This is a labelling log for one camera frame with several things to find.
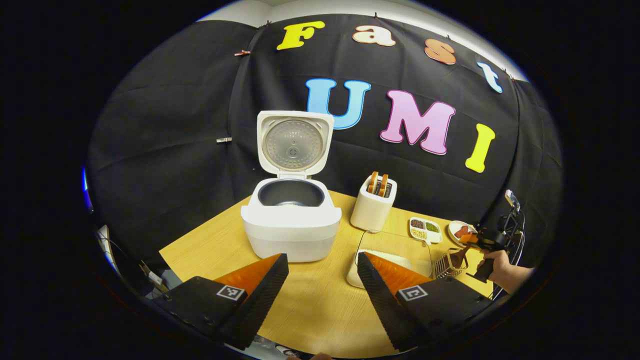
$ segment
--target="letter m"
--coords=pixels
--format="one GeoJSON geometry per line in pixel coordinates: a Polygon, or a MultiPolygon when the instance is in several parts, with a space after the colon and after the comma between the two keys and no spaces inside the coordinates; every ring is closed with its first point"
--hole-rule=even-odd
{"type": "Polygon", "coordinates": [[[400,133],[400,127],[404,124],[409,145],[415,144],[428,130],[427,137],[420,142],[420,147],[437,155],[447,153],[445,141],[449,121],[456,113],[453,106],[437,101],[423,115],[420,115],[418,104],[412,94],[401,90],[389,90],[387,96],[392,101],[391,116],[387,129],[380,133],[382,140],[402,142],[404,137],[400,133]]]}

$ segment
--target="black fabric backdrop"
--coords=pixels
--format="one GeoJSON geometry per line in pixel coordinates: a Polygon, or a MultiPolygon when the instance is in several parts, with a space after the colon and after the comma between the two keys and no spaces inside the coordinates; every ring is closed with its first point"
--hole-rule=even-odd
{"type": "Polygon", "coordinates": [[[534,266],[552,239],[562,183],[559,140],[541,97],[455,41],[362,15],[314,15],[259,29],[197,22],[142,60],[107,103],[88,155],[89,186],[113,239],[147,264],[164,266],[161,248],[273,177],[258,161],[256,116],[262,110],[306,111],[305,82],[312,78],[336,80],[329,102],[334,115],[347,110],[345,81],[371,84],[359,123],[333,132],[327,164],[314,179],[355,196],[378,170],[398,182],[395,207],[488,224],[508,209],[502,196],[508,187],[527,214],[522,264],[534,266]],[[286,25],[316,20],[325,27],[303,39],[304,46],[276,50],[286,25]],[[359,25],[390,30],[396,45],[355,42],[359,25]],[[427,38],[451,44],[456,64],[428,58],[427,38]],[[233,56],[242,49],[251,55],[233,56]],[[498,74],[501,94],[490,88],[477,61],[498,74]],[[445,155],[410,146],[406,136],[402,143],[380,138],[393,89],[411,93],[421,114],[435,101],[456,109],[445,155]],[[495,132],[481,174],[465,166],[477,123],[495,132]],[[222,137],[233,140],[216,143],[222,137]]]}

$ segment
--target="orange letter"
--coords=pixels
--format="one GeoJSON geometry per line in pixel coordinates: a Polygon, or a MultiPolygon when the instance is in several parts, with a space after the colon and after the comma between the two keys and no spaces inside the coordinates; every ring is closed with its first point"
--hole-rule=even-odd
{"type": "Polygon", "coordinates": [[[427,45],[427,47],[424,48],[424,53],[430,58],[447,65],[456,63],[456,57],[452,55],[455,51],[453,51],[451,45],[432,38],[427,39],[424,43],[427,45]]]}
{"type": "Polygon", "coordinates": [[[361,25],[356,28],[359,33],[353,34],[353,40],[365,44],[378,44],[382,46],[393,46],[396,44],[391,39],[391,31],[379,26],[361,25]]]}

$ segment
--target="table top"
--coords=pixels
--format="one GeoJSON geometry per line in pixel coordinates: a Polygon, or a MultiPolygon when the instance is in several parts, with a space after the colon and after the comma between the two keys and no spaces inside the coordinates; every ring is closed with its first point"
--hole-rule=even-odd
{"type": "MultiPolygon", "coordinates": [[[[335,357],[363,358],[396,354],[387,333],[364,289],[347,283],[346,275],[364,231],[349,221],[356,198],[329,191],[333,204],[342,209],[340,227],[329,255],[311,263],[289,263],[289,276],[275,299],[258,335],[289,348],[335,357]]],[[[182,280],[194,276],[215,279],[258,261],[244,232],[238,202],[206,223],[175,240],[160,254],[182,280]]],[[[429,246],[435,262],[449,248],[459,248],[446,229],[449,220],[392,208],[383,232],[410,236],[408,221],[419,217],[436,222],[441,243],[429,246]]],[[[467,252],[471,274],[482,260],[475,250],[467,252]]],[[[460,274],[457,280],[484,296],[493,290],[486,284],[460,274]]]]}

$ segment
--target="yellow letter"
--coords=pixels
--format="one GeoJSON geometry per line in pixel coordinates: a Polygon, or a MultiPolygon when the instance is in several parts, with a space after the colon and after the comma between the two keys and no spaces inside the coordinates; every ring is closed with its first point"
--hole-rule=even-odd
{"type": "Polygon", "coordinates": [[[356,28],[359,33],[353,34],[353,40],[363,42],[365,44],[379,44],[382,46],[393,46],[396,44],[391,39],[391,31],[379,26],[361,25],[356,28]]]}
{"type": "Polygon", "coordinates": [[[473,171],[483,172],[484,159],[486,159],[486,153],[489,152],[491,140],[495,139],[495,133],[490,127],[482,124],[476,125],[476,129],[478,130],[476,147],[471,157],[465,162],[465,165],[473,171]]]}
{"type": "Polygon", "coordinates": [[[276,49],[282,50],[301,47],[305,43],[300,41],[300,37],[309,39],[314,36],[314,28],[322,29],[323,27],[324,23],[322,21],[303,22],[302,24],[285,26],[284,29],[287,30],[287,32],[284,35],[284,39],[282,39],[282,44],[278,45],[276,49]]]}

